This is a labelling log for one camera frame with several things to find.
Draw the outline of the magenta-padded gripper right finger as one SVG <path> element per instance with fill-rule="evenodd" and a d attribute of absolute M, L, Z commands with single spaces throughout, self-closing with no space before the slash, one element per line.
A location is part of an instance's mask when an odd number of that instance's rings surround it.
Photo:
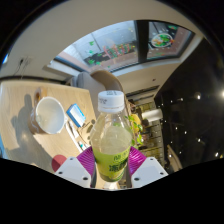
<path fill-rule="evenodd" d="M 134 147 L 128 157 L 128 187 L 140 188 L 166 177 L 168 173 L 155 157 L 146 157 Z"/>

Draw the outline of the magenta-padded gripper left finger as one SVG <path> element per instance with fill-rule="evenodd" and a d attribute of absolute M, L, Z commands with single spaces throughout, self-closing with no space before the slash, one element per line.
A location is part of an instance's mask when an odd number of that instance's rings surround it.
<path fill-rule="evenodd" d="M 89 146 L 77 157 L 54 157 L 54 174 L 84 188 L 96 186 L 97 172 L 92 147 Z"/>

